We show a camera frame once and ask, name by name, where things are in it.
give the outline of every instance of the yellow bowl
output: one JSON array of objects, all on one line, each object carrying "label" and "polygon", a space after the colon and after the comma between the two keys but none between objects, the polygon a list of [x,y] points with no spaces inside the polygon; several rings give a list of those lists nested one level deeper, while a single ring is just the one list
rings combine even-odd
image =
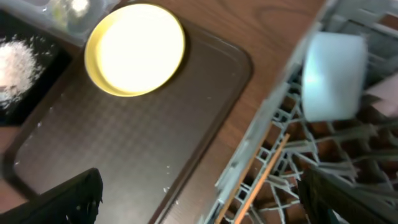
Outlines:
[{"label": "yellow bowl", "polygon": [[106,16],[91,33],[85,65],[91,80],[116,96],[138,96],[162,86],[185,51],[178,19],[153,4],[131,4]]}]

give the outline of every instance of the white cup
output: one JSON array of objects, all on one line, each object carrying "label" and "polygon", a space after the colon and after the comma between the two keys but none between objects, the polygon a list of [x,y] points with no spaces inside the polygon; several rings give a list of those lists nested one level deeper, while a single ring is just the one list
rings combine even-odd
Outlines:
[{"label": "white cup", "polygon": [[302,76],[305,119],[314,122],[353,118],[359,109],[367,59],[364,37],[315,34]]}]

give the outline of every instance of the wooden stick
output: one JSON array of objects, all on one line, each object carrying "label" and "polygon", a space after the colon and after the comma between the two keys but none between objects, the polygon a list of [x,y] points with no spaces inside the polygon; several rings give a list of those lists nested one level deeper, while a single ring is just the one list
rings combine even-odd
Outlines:
[{"label": "wooden stick", "polygon": [[272,125],[270,125],[268,127],[265,135],[262,137],[261,141],[257,145],[256,152],[253,154],[252,158],[250,159],[250,161],[248,162],[248,164],[246,165],[246,167],[242,171],[241,175],[239,176],[238,182],[236,183],[235,188],[232,190],[231,194],[229,195],[227,201],[224,203],[224,207],[221,209],[220,213],[218,214],[218,217],[217,217],[217,219],[215,221],[215,224],[220,224],[220,222],[223,220],[224,215],[225,215],[226,211],[229,209],[229,206],[231,205],[231,202],[233,201],[233,199],[234,199],[234,197],[236,195],[236,192],[239,190],[239,187],[241,186],[243,179],[248,174],[249,169],[251,167],[251,164],[253,163],[254,159],[256,158],[262,143],[266,140],[266,137],[268,136],[269,130],[271,130],[271,126]]},{"label": "wooden stick", "polygon": [[282,153],[282,149],[284,148],[285,144],[287,143],[287,140],[289,140],[289,137],[290,137],[289,134],[286,134],[283,141],[279,144],[279,147],[276,150],[275,154],[272,156],[271,161],[267,165],[266,170],[261,175],[259,182],[254,187],[252,194],[249,196],[248,200],[243,205],[241,212],[237,215],[235,222],[234,222],[235,224],[241,223],[241,221],[244,217],[244,214],[246,214],[246,212],[248,211],[250,205],[253,203],[254,199],[256,198],[257,194],[259,193],[264,181],[267,179],[268,175],[271,173],[271,170],[274,167],[275,163],[277,162],[280,154]]}]

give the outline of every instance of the dish drying rack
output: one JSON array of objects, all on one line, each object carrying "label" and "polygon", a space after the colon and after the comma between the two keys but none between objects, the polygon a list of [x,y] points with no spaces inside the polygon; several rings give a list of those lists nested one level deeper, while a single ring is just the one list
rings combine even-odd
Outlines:
[{"label": "dish drying rack", "polygon": [[[281,140],[291,131],[293,125],[301,128],[303,138],[290,138],[265,181],[271,188],[276,205],[260,209],[251,205],[244,214],[246,221],[266,223],[261,213],[277,211],[280,222],[286,223],[285,209],[300,203],[294,188],[297,180],[301,180],[303,164],[316,167],[317,170],[328,174],[345,189],[345,192],[372,207],[374,212],[390,220],[398,220],[398,172],[387,174],[381,165],[385,162],[398,162],[398,119],[387,119],[375,114],[374,120],[377,121],[368,123],[363,119],[354,119],[350,121],[349,127],[342,129],[336,128],[336,122],[324,122],[327,134],[317,136],[305,121],[300,96],[302,62],[308,40],[314,33],[322,30],[365,36],[369,46],[366,77],[368,87],[398,70],[398,31],[394,28],[398,28],[396,0],[327,1],[318,13],[316,22],[298,44],[285,66],[282,74],[284,81],[258,109],[243,140],[215,185],[217,199],[203,213],[198,223],[218,223],[220,216],[221,223],[235,222],[237,214],[242,212],[243,205],[248,201],[254,186],[259,183],[260,176]],[[284,105],[286,101],[289,102],[288,109]],[[270,126],[274,127],[272,133],[277,137],[272,144],[264,144],[264,136],[267,136]],[[375,148],[371,142],[379,138],[384,138],[389,146]],[[337,160],[324,161],[320,156],[320,145],[324,142],[333,143]],[[355,147],[358,151],[348,153],[345,150],[347,142],[356,142]],[[255,166],[251,164],[253,157],[258,167],[255,168],[257,172],[249,183],[240,183],[242,175],[246,176],[246,167],[252,169]],[[372,180],[359,180],[363,179],[364,170],[366,175],[373,177]],[[282,202],[277,193],[280,191],[291,196],[292,200]],[[230,197],[233,197],[233,205],[229,204]],[[233,207],[235,214],[224,214],[222,211],[225,204],[229,208]]]}]

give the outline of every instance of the clear plastic container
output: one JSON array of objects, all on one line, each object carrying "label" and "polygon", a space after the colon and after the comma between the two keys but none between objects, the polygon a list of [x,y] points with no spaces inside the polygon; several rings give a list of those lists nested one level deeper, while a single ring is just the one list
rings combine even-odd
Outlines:
[{"label": "clear plastic container", "polygon": [[0,0],[0,9],[57,37],[82,46],[119,0]]}]

